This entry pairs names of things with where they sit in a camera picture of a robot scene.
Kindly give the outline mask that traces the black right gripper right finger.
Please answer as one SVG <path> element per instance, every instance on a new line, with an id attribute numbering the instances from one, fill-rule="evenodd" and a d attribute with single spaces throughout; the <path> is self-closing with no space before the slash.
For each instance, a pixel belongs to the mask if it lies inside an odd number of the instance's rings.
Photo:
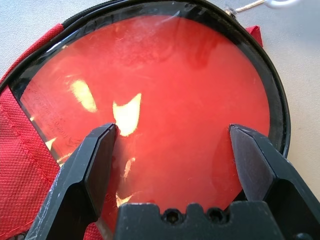
<path id="1" fill-rule="evenodd" d="M 237 175 L 248 201 L 267 203 L 287 240 L 320 238 L 320 202 L 293 165 L 256 130 L 229 127 Z"/>

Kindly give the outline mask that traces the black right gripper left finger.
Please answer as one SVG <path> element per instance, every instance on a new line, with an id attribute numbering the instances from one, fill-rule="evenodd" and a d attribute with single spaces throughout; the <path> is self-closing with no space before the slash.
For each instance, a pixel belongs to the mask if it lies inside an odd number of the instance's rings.
<path id="1" fill-rule="evenodd" d="M 93 129 L 58 171 L 27 240 L 82 240 L 101 216 L 117 127 Z"/>

